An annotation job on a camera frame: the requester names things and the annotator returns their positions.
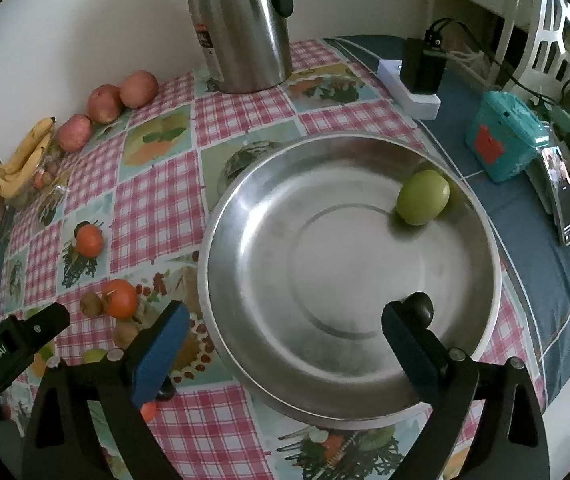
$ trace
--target phone screen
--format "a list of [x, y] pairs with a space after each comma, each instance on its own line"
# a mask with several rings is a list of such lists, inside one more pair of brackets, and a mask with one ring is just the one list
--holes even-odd
[[552, 184], [554, 199], [558, 204], [558, 213], [564, 234], [570, 232], [570, 179], [567, 167], [558, 146], [543, 148], [541, 156]]

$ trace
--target red label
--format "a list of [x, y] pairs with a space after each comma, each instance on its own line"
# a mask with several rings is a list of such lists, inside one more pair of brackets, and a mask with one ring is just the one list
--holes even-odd
[[203, 48], [214, 48], [214, 44], [211, 42], [211, 36], [209, 35], [204, 23], [197, 23], [194, 25], [194, 30], [196, 30], [196, 37]]
[[505, 153], [502, 142], [498, 139], [494, 139], [489, 128], [484, 124], [481, 124], [478, 128], [476, 140], [474, 141], [474, 149], [488, 166], [491, 166], [498, 160], [498, 157]]

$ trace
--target teal plastic box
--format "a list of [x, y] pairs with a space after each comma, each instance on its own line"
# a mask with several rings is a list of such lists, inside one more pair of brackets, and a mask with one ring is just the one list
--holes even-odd
[[485, 92], [465, 143], [490, 178], [502, 182], [520, 173], [549, 144], [543, 123], [509, 92]]

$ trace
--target green apple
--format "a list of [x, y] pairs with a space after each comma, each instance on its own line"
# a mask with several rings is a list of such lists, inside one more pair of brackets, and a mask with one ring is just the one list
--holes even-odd
[[396, 212], [409, 225], [424, 225], [443, 211], [449, 200], [449, 182], [434, 170], [414, 173], [396, 199]]
[[84, 365], [88, 363], [97, 363], [103, 359], [105, 354], [107, 354], [107, 350], [104, 350], [102, 348], [92, 348], [91, 350], [85, 350], [83, 352], [83, 356], [81, 357], [81, 361]]

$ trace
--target stainless steel thermos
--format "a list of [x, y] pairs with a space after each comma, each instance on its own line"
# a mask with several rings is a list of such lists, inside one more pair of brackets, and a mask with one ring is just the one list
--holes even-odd
[[293, 0], [188, 1], [207, 68], [220, 91], [257, 92], [289, 77], [285, 18], [293, 12]]

